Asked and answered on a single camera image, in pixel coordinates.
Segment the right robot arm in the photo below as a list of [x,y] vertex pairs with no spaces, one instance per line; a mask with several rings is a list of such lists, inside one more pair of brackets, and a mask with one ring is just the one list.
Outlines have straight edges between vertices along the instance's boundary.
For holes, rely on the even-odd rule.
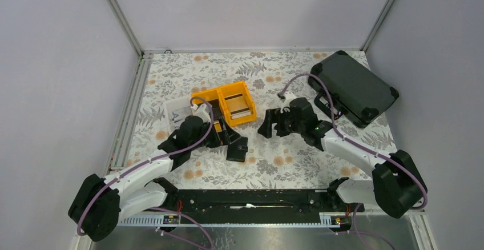
[[320,120],[305,98],[284,102],[268,109],[258,134],[269,139],[298,134],[304,142],[356,166],[370,180],[341,178],[327,196],[328,206],[342,211],[349,204],[377,205],[387,215],[399,219],[417,203],[425,202],[427,189],[412,157],[403,150],[394,153],[377,150],[339,133],[331,122]]

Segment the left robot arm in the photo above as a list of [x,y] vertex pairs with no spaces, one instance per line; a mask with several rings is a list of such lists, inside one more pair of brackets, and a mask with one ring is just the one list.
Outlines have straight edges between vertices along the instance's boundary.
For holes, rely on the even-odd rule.
[[176,193],[154,180],[184,164],[196,148],[227,146],[228,160],[244,160],[248,139],[231,129],[224,119],[220,125],[221,131],[217,131],[210,121],[188,116],[148,158],[117,174],[86,177],[68,210],[78,235],[100,241],[118,222],[136,213],[152,207],[173,209]]

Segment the black leather card holder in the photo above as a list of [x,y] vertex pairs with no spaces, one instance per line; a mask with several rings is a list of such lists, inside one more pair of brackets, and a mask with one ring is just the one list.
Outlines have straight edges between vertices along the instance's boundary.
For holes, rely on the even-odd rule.
[[245,162],[245,157],[248,152],[248,138],[241,136],[238,140],[229,144],[227,147],[226,159],[232,162]]

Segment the white plastic bin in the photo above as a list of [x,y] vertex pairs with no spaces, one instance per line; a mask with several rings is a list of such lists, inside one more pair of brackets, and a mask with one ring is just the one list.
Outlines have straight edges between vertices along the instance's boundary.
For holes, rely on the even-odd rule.
[[190,99],[191,96],[186,95],[167,100],[163,103],[168,132],[174,132],[180,127],[186,117],[192,115],[192,109],[189,103]]

